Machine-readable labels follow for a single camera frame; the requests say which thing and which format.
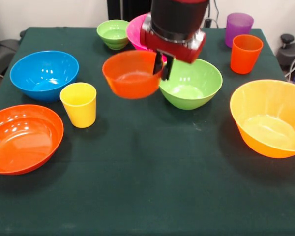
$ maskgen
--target light green bowl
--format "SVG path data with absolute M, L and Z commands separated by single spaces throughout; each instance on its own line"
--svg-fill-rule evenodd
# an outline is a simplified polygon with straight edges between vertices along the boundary
M 175 60 L 169 80 L 162 80 L 160 89 L 175 107 L 192 110 L 209 102 L 222 83 L 220 71 L 204 60 L 196 59 L 192 64 Z
M 97 27 L 97 34 L 113 50 L 124 48 L 128 41 L 126 28 L 129 22 L 123 20 L 104 21 Z

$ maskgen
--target pink bowl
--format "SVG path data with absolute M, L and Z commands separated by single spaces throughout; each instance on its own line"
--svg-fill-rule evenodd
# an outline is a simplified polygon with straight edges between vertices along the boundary
M 136 50 L 151 51 L 140 43 L 140 29 L 147 14 L 148 13 L 134 18 L 132 21 L 130 21 L 126 29 L 127 37 Z

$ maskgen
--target yellow bowl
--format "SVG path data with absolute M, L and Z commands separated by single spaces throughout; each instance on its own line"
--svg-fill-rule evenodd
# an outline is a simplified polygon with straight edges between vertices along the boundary
M 267 157 L 295 155 L 295 85 L 256 80 L 235 90 L 232 116 L 243 140 Z

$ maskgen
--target table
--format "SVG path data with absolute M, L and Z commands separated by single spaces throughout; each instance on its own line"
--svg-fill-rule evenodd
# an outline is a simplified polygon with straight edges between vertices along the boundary
M 249 75 L 229 67 L 225 29 L 204 29 L 200 58 L 223 86 L 205 106 L 183 111 L 158 91 L 123 100 L 102 75 L 115 52 L 94 28 L 29 28 L 12 64 L 41 50 L 61 50 L 80 63 L 78 81 L 97 88 L 97 120 L 74 128 L 60 102 L 42 104 L 10 82 L 0 109 L 39 104 L 56 111 L 64 138 L 51 160 L 22 176 L 0 176 L 0 235 L 295 235 L 295 157 L 276 160 L 241 139 L 229 101 L 255 79 L 284 79 L 260 29 L 264 48 Z

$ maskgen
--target cup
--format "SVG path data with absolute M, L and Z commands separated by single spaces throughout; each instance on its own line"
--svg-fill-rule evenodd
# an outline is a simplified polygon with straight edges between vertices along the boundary
M 96 120 L 96 89 L 88 83 L 73 83 L 64 87 L 60 100 L 71 123 L 78 128 L 91 126 Z
M 252 35 L 235 37 L 231 56 L 231 69 L 238 74 L 250 73 L 263 45 L 259 38 Z
M 232 48 L 233 39 L 241 34 L 249 34 L 254 18 L 245 13 L 232 13 L 227 16 L 225 44 Z

